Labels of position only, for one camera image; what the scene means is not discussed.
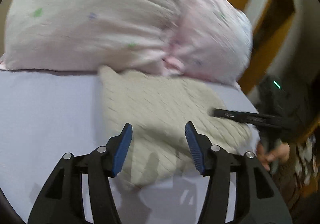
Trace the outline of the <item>person's right hand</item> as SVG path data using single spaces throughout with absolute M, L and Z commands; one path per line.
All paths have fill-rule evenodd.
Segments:
M 270 171 L 270 164 L 275 161 L 285 164 L 290 158 L 290 151 L 289 143 L 281 143 L 269 152 L 265 152 L 261 142 L 257 144 L 257 158 L 267 171 Z

